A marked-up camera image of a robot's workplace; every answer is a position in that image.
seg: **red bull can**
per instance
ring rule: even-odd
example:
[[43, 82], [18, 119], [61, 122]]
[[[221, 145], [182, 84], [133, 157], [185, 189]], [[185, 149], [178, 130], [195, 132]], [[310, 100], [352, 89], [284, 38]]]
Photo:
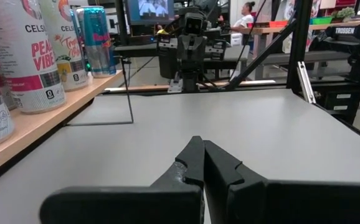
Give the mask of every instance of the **red bull can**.
[[115, 75], [115, 61], [104, 8], [78, 7], [76, 13], [93, 77], [104, 78]]

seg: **table surface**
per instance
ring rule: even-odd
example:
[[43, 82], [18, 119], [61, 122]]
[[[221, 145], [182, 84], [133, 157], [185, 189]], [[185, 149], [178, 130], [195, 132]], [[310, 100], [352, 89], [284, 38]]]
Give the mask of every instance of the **table surface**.
[[[224, 60], [225, 61], [238, 60], [238, 57], [241, 54], [242, 47], [243, 46], [227, 47], [224, 54]], [[131, 51], [131, 50], [153, 50], [153, 49], [156, 49], [156, 44], [120, 46], [120, 47], [116, 47], [115, 51], [121, 52], [121, 51]], [[249, 46], [245, 46], [244, 52], [240, 60], [246, 61], [248, 60], [248, 56], [249, 56]]]
[[[357, 26], [360, 24], [360, 21], [352, 22], [341, 22], [335, 24], [323, 24], [323, 25], [310, 25], [309, 30], [325, 30], [329, 26]], [[284, 27], [266, 27], [266, 28], [253, 28], [252, 34], [262, 35], [262, 34], [271, 34], [275, 32], [280, 32]], [[249, 34], [250, 28], [241, 29], [240, 33]]]
[[[115, 119], [125, 98], [99, 96], [84, 113]], [[135, 124], [62, 128], [0, 177], [0, 223], [37, 223], [63, 187], [150, 185], [197, 135], [269, 179], [360, 182], [360, 136], [290, 90], [131, 99]]]
[[110, 78], [91, 78], [85, 88], [66, 93], [67, 102], [53, 111], [23, 114], [18, 109], [12, 110], [10, 114], [15, 130], [9, 139], [0, 144], [0, 166], [68, 118], [121, 76], [122, 71], [118, 70], [116, 75]]

